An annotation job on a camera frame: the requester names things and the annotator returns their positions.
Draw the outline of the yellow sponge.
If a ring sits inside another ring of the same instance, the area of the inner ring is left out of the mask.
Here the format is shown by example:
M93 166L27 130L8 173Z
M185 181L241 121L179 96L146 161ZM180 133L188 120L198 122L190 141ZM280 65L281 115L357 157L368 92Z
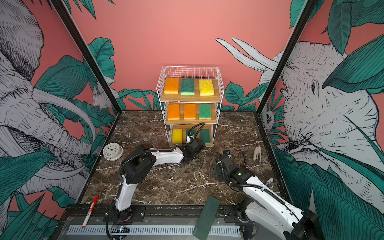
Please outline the yellow sponge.
M183 143L183 130L182 129L173 129L171 143L174 145L180 145Z
M212 80L199 80L200 96L214 96L214 86Z

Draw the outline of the orange sponge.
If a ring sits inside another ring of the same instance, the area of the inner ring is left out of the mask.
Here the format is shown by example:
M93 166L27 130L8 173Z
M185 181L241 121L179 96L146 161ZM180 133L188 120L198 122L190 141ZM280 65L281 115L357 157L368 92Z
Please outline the orange sponge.
M179 93L179 78L166 78L164 93L177 95Z
M168 121L177 121L180 119L180 105L179 104L169 104L168 105Z
M196 119L196 104L184 104L184 120Z

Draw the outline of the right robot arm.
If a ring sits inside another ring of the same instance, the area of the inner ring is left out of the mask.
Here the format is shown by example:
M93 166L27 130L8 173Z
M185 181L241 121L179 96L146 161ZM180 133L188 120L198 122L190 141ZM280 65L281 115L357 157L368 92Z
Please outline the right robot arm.
M238 204L237 218L265 227L281 240L323 240L318 216L303 211L274 193L245 165L237 166L229 151L215 153L216 177L246 198Z

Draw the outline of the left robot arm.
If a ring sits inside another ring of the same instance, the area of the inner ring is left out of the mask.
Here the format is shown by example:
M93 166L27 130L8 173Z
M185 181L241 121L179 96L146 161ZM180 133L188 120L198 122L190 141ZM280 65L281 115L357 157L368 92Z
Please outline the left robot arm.
M131 205L136 187L146 178L154 166L193 161L200 151L206 147L204 141L193 134L193 130L199 128L196 131L196 134L198 134L204 126L205 123L199 123L190 128L187 143L180 146L168 149L154 149L143 144L129 154L122 161L119 168L118 193L106 214L105 220L111 220L114 223L125 223L132 218Z

